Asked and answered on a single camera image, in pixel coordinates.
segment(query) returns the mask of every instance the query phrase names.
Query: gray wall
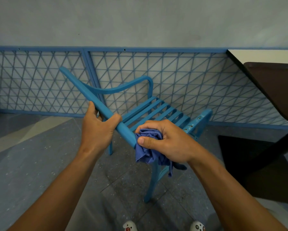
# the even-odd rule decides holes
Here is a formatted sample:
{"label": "gray wall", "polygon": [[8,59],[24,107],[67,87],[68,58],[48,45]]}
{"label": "gray wall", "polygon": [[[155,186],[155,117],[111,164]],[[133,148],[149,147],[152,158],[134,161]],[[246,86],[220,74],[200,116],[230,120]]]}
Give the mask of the gray wall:
{"label": "gray wall", "polygon": [[288,0],[0,0],[0,45],[288,47]]}

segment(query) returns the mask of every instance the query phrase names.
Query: metal chair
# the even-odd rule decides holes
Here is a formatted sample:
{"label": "metal chair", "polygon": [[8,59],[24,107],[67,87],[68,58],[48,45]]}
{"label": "metal chair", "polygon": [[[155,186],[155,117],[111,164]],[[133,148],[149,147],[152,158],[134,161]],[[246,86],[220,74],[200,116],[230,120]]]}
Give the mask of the metal chair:
{"label": "metal chair", "polygon": [[[171,107],[171,105],[165,103],[157,97],[152,96],[153,93],[153,80],[148,76],[142,76],[136,78],[133,81],[123,83],[115,88],[101,89],[91,87],[80,80],[78,80],[70,71],[61,67],[60,71],[79,89],[79,91],[90,101],[93,101],[96,109],[106,118],[109,119],[113,113],[104,105],[98,98],[97,94],[113,94],[121,92],[125,89],[132,87],[133,85],[140,83],[144,80],[148,81],[148,93],[147,100],[141,103],[139,106],[123,115],[123,121],[116,127],[117,132],[130,144],[133,148],[136,145],[136,138],[133,131],[136,128],[146,122],[147,120],[163,120],[168,119],[178,127],[182,128],[187,134],[191,135],[197,140],[202,134],[207,122],[209,121],[212,110],[207,109],[203,111],[194,120],[190,121],[190,117],[184,115],[182,112]],[[112,143],[109,146],[109,155],[112,155]],[[161,170],[161,166],[155,161],[152,163],[152,175],[150,180],[150,186],[144,197],[144,202],[148,202],[152,197],[153,191],[158,181],[169,171],[169,167],[166,166]]]}

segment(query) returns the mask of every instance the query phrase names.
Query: white shoe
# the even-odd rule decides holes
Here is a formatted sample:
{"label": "white shoe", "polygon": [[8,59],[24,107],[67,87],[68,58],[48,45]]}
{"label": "white shoe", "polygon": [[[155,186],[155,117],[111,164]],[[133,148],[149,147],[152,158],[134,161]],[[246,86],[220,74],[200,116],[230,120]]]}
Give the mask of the white shoe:
{"label": "white shoe", "polygon": [[135,226],[135,223],[133,221],[127,221],[124,223],[123,228],[125,231],[138,231],[137,226]]}
{"label": "white shoe", "polygon": [[190,231],[205,231],[204,225],[199,221],[193,221]]}

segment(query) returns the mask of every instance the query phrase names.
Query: purple cloth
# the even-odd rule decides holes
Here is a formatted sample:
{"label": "purple cloth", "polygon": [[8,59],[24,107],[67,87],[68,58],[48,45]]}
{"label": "purple cloth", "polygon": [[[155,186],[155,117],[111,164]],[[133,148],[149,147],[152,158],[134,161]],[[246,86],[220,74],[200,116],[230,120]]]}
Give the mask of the purple cloth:
{"label": "purple cloth", "polygon": [[183,164],[179,164],[169,160],[165,155],[160,153],[159,151],[148,149],[142,147],[138,144],[138,138],[140,136],[147,136],[157,140],[162,140],[163,136],[162,133],[155,129],[140,129],[139,134],[135,134],[137,139],[137,144],[135,145],[135,160],[136,162],[145,162],[145,163],[152,163],[155,160],[158,161],[158,165],[167,165],[169,166],[169,177],[173,175],[173,167],[179,170],[186,170],[187,167]]}

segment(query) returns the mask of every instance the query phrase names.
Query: blue wire mesh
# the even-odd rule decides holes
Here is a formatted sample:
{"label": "blue wire mesh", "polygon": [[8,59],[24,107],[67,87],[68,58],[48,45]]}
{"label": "blue wire mesh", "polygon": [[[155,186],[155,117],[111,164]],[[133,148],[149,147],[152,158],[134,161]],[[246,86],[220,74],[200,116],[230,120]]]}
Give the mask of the blue wire mesh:
{"label": "blue wire mesh", "polygon": [[[91,52],[101,88],[116,87],[142,75],[154,81],[153,95],[191,118],[204,109],[212,120],[288,125],[271,102],[222,53]],[[125,114],[147,99],[147,84],[105,95],[113,112]]]}
{"label": "blue wire mesh", "polygon": [[80,52],[0,51],[0,109],[84,114],[87,101],[60,66],[89,84]]}

